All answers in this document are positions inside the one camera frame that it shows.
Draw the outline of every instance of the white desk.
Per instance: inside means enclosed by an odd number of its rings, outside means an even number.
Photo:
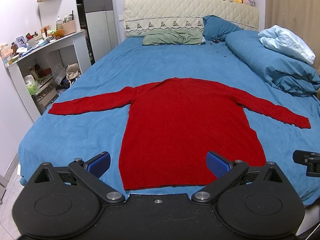
[[[21,71],[23,73],[26,72],[25,68],[34,65],[33,63],[30,65],[30,62],[36,60],[41,68],[51,68],[52,72],[54,72],[54,67],[58,63],[63,65],[59,49],[72,45],[76,53],[76,59],[79,64],[80,71],[83,74],[91,66],[84,31],[70,34],[59,40],[55,40],[49,44],[39,47],[7,67],[13,84],[16,87],[16,90],[33,122],[35,122],[41,115],[28,92]]]

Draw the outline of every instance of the desk leg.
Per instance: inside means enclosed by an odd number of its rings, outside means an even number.
[[[83,74],[89,67],[91,67],[84,33],[80,33],[79,35],[74,37],[73,45],[75,47],[75,52],[78,59],[81,74]]]
[[[12,65],[9,66],[8,70],[12,78],[13,84],[16,87],[16,90],[21,98],[21,101],[23,102],[31,119],[33,120],[33,122],[37,121],[41,115],[31,95],[28,92],[28,89],[23,80],[23,76],[21,75],[19,66],[16,63],[13,63]]]

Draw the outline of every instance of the bed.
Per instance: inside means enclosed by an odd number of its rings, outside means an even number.
[[[271,87],[240,60],[225,42],[142,46],[142,37],[153,29],[166,29],[177,24],[177,28],[202,30],[202,17],[206,15],[217,15],[246,30],[257,31],[259,26],[256,8],[228,1],[127,0],[124,3],[127,39],[96,62],[56,101],[115,92],[125,86],[136,87],[173,77],[218,81],[245,90],[309,118],[312,128],[300,129],[244,109],[267,161],[274,161],[280,166],[304,204],[313,203],[320,195],[320,180],[306,177],[305,166],[295,164],[292,153],[297,149],[315,152],[320,149],[320,106],[317,99],[295,97]],[[111,166],[100,179],[125,195],[187,193],[191,196],[198,191],[200,186],[124,191],[118,159],[128,111],[127,105],[81,115],[56,116],[45,112],[20,143],[21,174],[29,180],[42,162],[66,166],[75,157],[88,160],[100,152],[108,151]]]

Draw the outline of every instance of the blue blanket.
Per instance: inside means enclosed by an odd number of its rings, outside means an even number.
[[[317,71],[308,64],[263,46],[255,31],[228,34],[227,46],[270,86],[294,96],[311,96],[320,88]]]
[[[266,159],[278,163],[305,204],[316,200],[320,195],[320,179],[306,177],[306,167],[295,164],[292,153],[297,149],[319,151],[319,102],[313,97],[293,97],[271,87],[239,60],[224,42],[142,46],[142,38],[127,38],[89,68],[57,102],[115,92],[125,86],[135,87],[172,77],[218,81],[308,117],[312,128],[300,129],[245,109],[249,124],[257,132],[263,146]],[[81,115],[57,116],[44,113],[20,144],[22,175],[30,179],[42,162],[66,166],[75,157],[88,160],[102,151],[108,151],[111,166],[101,180],[124,194],[130,193],[124,191],[118,169],[128,111],[129,106]],[[192,194],[200,188],[164,187],[131,192]]]

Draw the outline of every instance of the cream headboard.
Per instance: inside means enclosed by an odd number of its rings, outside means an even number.
[[[126,37],[145,36],[148,31],[167,28],[203,30],[202,17],[216,15],[245,30],[259,30],[258,9],[223,0],[126,0]]]

